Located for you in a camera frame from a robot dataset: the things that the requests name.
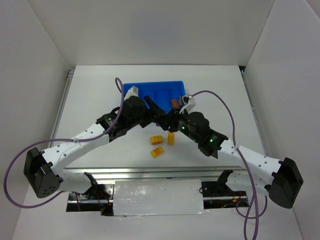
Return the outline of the brown lego plate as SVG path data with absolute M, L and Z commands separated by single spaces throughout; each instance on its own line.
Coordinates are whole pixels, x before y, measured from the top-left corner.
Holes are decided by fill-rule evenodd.
M 171 102 L 171 105 L 174 109 L 177 109 L 179 107 L 176 99 L 171 99 L 170 102 Z
M 177 106 L 180 108 L 183 105 L 183 98 L 182 96 L 179 96 Z

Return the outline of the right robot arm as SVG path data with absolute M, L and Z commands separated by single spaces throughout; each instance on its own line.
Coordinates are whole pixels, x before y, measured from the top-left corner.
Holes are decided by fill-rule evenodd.
M 255 175 L 260 192 L 275 204 L 291 209 L 304 183 L 296 162 L 267 157 L 240 145 L 210 128 L 210 122 L 200 112 L 183 113 L 172 109 L 157 118 L 156 123 L 170 132 L 180 131 L 197 143 L 207 157 L 228 161 Z

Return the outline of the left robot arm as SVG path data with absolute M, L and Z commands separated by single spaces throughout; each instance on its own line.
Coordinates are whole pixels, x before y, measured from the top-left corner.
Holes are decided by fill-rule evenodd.
M 146 127 L 165 113 L 149 96 L 131 96 L 70 141 L 64 140 L 42 151 L 37 147 L 28 150 L 23 173 L 36 196 L 46 198 L 59 190 L 62 184 L 71 182 L 72 177 L 65 172 L 69 164 L 124 136 L 137 125 Z

